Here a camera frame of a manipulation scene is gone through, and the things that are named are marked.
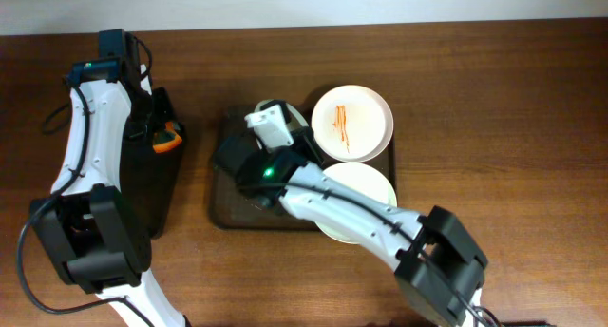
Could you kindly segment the white plate with sauce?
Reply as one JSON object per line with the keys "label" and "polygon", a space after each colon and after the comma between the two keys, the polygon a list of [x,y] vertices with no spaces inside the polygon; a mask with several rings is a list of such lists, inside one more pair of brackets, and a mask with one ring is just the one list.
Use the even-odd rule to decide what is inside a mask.
{"label": "white plate with sauce", "polygon": [[362,163],[390,143],[394,118],[376,91],[359,85],[333,88],[313,107],[311,128],[319,147],[342,162]]}
{"label": "white plate with sauce", "polygon": [[329,178],[376,201],[397,205],[393,185],[379,170],[363,163],[337,163],[323,170]]}

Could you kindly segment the orange and green sponge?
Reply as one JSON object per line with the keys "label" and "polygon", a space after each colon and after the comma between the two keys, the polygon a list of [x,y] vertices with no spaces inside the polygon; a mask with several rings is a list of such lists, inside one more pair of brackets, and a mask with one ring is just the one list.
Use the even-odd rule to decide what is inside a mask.
{"label": "orange and green sponge", "polygon": [[166,153],[182,144],[181,126],[176,121],[167,121],[153,136],[152,146],[157,154]]}

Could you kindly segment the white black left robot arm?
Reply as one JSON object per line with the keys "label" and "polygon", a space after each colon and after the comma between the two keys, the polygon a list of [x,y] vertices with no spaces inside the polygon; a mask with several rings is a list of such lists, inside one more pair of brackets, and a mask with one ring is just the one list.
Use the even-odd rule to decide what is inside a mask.
{"label": "white black left robot arm", "polygon": [[151,269],[186,130],[153,87],[148,47],[122,29],[100,32],[99,55],[66,77],[66,155],[48,197],[31,202],[34,231],[58,277],[111,306],[130,326],[184,326]]}

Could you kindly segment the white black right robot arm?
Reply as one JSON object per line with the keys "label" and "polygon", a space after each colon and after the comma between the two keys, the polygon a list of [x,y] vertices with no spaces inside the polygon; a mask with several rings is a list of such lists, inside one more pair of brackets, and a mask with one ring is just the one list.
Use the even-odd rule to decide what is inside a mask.
{"label": "white black right robot arm", "polygon": [[422,215],[382,203],[326,175],[313,130],[281,100],[245,116],[219,143],[213,163],[243,197],[325,225],[392,271],[408,305],[437,326],[495,326],[480,305],[488,259],[461,221],[435,206]]}

